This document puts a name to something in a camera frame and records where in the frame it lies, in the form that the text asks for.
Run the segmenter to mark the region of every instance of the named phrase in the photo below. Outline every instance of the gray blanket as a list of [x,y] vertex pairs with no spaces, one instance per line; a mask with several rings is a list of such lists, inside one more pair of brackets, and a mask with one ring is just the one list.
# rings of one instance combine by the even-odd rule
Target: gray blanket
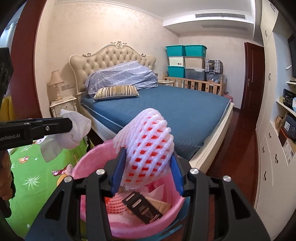
[[157,77],[149,68],[136,61],[117,64],[90,74],[84,87],[90,97],[94,97],[100,88],[114,85],[133,85],[137,90],[157,87]]

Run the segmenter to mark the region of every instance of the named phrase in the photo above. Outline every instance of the checkered storage box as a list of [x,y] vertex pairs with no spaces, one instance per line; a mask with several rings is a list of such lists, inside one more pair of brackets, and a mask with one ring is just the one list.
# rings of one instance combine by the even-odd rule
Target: checkered storage box
[[223,63],[218,59],[205,59],[205,71],[223,74]]

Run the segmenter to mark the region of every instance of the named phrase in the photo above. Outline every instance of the pink bucket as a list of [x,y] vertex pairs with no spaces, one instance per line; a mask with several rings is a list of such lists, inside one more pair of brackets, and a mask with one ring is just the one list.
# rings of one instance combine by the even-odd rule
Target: pink bucket
[[[82,157],[74,167],[72,176],[74,179],[87,177],[95,170],[103,168],[108,160],[114,159],[116,156],[112,140],[109,140],[96,146]],[[170,203],[172,208],[162,218],[150,224],[140,223],[130,227],[123,223],[110,222],[111,232],[114,237],[122,239],[139,239],[153,236],[165,230],[175,220],[185,198],[181,197],[177,192],[172,174],[158,179],[154,184],[156,187],[165,184],[163,201]],[[85,196],[81,197],[80,210],[81,219],[85,221]]]

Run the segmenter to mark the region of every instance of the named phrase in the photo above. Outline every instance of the green play mat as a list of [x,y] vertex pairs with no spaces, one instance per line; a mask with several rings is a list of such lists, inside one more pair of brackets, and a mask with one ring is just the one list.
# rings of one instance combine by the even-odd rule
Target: green play mat
[[68,164],[75,164],[86,154],[86,143],[73,150],[64,149],[54,160],[46,163],[39,144],[19,147],[10,155],[11,170],[15,177],[16,195],[10,200],[12,216],[7,219],[20,237],[25,237],[37,214],[57,187],[60,175],[52,171],[62,170]]

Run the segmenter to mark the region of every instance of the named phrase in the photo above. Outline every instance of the metal bolt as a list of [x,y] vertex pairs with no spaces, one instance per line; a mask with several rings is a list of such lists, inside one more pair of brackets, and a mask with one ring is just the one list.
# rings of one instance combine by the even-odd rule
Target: metal bolt
[[231,181],[231,177],[226,175],[226,176],[223,177],[223,180],[225,182],[230,182]]
[[193,174],[193,175],[196,175],[196,174],[199,173],[199,170],[197,168],[191,168],[190,173]]
[[66,176],[65,178],[64,178],[64,182],[66,182],[66,183],[69,183],[69,182],[71,182],[72,181],[72,177],[70,177],[70,176]]
[[97,171],[96,171],[96,174],[97,175],[103,175],[105,173],[105,170],[104,169],[98,169]]

